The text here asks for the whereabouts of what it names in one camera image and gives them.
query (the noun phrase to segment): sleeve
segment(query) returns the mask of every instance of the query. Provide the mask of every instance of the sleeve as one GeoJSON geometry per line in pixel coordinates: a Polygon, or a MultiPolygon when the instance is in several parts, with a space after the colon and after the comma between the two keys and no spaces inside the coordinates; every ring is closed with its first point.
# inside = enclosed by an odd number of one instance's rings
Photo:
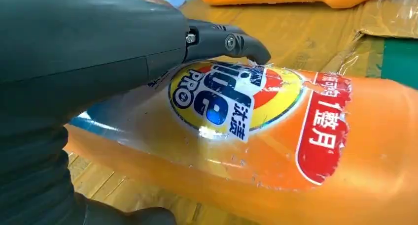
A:
{"type": "Polygon", "coordinates": [[[64,127],[3,140],[2,225],[130,225],[121,211],[74,193],[64,127]]]}

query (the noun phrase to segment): plastic wrap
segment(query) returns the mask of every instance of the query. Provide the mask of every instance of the plastic wrap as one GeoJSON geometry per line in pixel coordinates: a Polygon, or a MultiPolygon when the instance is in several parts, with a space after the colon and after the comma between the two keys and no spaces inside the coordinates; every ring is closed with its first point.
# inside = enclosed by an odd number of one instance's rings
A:
{"type": "Polygon", "coordinates": [[[418,0],[366,2],[359,30],[375,36],[418,38],[418,0]]]}
{"type": "Polygon", "coordinates": [[[179,70],[94,106],[72,124],[174,163],[276,190],[310,189],[335,171],[348,133],[348,79],[221,62],[179,70]],[[318,84],[330,89],[321,95],[306,87],[318,84]],[[312,124],[317,128],[304,128],[312,124]]]}

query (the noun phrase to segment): product label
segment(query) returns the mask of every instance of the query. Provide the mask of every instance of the product label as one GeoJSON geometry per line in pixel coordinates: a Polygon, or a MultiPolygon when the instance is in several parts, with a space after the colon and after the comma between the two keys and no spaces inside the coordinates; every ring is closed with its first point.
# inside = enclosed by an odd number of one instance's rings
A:
{"type": "Polygon", "coordinates": [[[344,108],[350,100],[350,80],[334,74],[318,73],[312,91],[296,151],[296,164],[301,174],[315,185],[321,185],[337,168],[346,143],[348,125],[344,108]]]}
{"type": "Polygon", "coordinates": [[[179,118],[201,136],[247,142],[252,131],[293,110],[304,93],[302,83],[299,74],[287,69],[201,63],[174,76],[169,98],[179,118]]]}

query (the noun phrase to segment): tide logo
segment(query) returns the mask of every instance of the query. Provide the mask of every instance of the tide logo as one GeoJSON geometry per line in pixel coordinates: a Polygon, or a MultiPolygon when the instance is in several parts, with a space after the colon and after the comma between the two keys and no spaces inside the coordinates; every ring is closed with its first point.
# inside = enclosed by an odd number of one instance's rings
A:
{"type": "Polygon", "coordinates": [[[213,61],[180,70],[168,95],[177,116],[202,136],[247,142],[251,132],[295,108],[302,83],[299,74],[284,68],[213,61]]]}

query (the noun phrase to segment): scratched plastic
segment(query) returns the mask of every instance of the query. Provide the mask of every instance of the scratched plastic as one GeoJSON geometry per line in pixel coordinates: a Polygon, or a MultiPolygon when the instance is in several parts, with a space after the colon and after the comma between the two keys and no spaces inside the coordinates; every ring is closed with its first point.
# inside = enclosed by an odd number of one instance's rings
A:
{"type": "Polygon", "coordinates": [[[337,74],[203,62],[97,104],[71,124],[226,180],[311,189],[344,154],[351,91],[337,74]]]}

